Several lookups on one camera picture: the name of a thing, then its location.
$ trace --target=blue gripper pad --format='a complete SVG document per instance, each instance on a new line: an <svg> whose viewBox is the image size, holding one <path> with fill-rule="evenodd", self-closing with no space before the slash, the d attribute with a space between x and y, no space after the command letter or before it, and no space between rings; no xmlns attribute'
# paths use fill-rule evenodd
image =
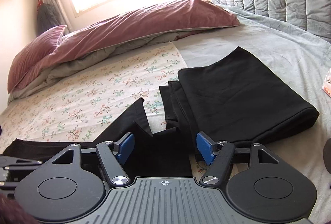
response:
<svg viewBox="0 0 331 224"><path fill-rule="evenodd" d="M125 141L120 145L120 150L116 155L117 161L121 165L124 165L127 158L132 153L133 149L134 149L134 135L130 134L128 138L126 138Z"/></svg>
<svg viewBox="0 0 331 224"><path fill-rule="evenodd" d="M200 151L202 157L208 165L215 159L215 155L212 152L211 144L202 136L201 133L197 134L197 148Z"/></svg>

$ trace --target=silver bolt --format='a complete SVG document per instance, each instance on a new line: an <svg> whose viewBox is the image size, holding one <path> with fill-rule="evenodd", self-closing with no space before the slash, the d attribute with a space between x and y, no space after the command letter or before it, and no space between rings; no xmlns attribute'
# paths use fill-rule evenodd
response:
<svg viewBox="0 0 331 224"><path fill-rule="evenodd" d="M125 183L127 183L129 181L129 179L126 176L115 176L112 179L112 182L116 185L123 185Z"/></svg>
<svg viewBox="0 0 331 224"><path fill-rule="evenodd" d="M218 178L215 176L206 176L205 178L202 179L202 182L208 185L213 185L218 183Z"/></svg>

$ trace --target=bed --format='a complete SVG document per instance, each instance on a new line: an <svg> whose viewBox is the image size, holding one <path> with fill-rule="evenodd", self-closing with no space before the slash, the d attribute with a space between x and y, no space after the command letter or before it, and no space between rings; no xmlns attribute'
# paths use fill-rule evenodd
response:
<svg viewBox="0 0 331 224"><path fill-rule="evenodd" d="M0 116L4 130L0 151L15 138L92 141L139 97L145 99L153 133L162 131L165 121L158 87L176 80L178 70L210 65L240 46L319 111L312 128L267 147L316 186L318 198L310 220L330 221L331 175L323 162L323 148L331 138L331 99L322 84L331 67L331 2L303 0L300 13L300 6L292 10L295 0L213 1L235 14L240 25L125 52L12 101ZM193 157L191 165L197 178L206 170ZM242 169L238 165L234 172Z"/></svg>

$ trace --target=floral print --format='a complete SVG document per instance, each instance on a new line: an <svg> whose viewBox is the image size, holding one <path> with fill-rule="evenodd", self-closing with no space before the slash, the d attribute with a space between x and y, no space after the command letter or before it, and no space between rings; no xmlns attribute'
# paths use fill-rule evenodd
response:
<svg viewBox="0 0 331 224"><path fill-rule="evenodd" d="M15 139L93 141L140 97L152 132L165 129L159 86L186 68L173 43L106 59L30 97L2 115L0 152Z"/></svg>

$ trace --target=pink pillow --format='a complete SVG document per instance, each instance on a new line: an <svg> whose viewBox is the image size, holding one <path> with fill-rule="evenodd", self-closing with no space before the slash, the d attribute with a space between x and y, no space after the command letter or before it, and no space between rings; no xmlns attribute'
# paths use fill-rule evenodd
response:
<svg viewBox="0 0 331 224"><path fill-rule="evenodd" d="M15 87L32 66L57 48L66 27L59 25L47 30L15 56L8 74L8 89Z"/></svg>

